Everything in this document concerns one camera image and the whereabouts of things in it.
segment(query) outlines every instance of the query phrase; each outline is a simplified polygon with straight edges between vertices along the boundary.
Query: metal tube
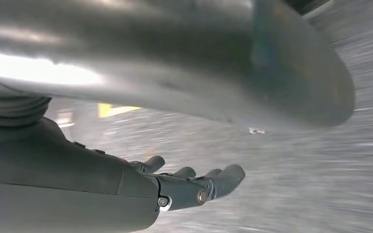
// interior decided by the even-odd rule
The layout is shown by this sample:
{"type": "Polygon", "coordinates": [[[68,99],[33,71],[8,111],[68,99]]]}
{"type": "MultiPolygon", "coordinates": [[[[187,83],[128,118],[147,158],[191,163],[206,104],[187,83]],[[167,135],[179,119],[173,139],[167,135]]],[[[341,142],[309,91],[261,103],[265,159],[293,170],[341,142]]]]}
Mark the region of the metal tube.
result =
{"type": "Polygon", "coordinates": [[[279,0],[0,0],[0,84],[267,131],[354,108],[345,65],[279,0]]]}

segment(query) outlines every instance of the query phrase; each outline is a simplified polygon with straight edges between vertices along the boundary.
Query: metal screw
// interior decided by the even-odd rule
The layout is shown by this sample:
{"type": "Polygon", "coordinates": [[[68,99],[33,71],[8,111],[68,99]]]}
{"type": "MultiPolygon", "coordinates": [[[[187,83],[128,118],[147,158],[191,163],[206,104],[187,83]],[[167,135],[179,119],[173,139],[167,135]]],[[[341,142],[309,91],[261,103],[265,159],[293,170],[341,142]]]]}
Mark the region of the metal screw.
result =
{"type": "Polygon", "coordinates": [[[168,205],[168,199],[165,197],[158,198],[158,205],[161,207],[165,207],[166,205],[168,205]]]}
{"type": "Polygon", "coordinates": [[[199,205],[202,205],[208,199],[208,194],[205,189],[201,189],[197,194],[197,201],[199,205]]]}

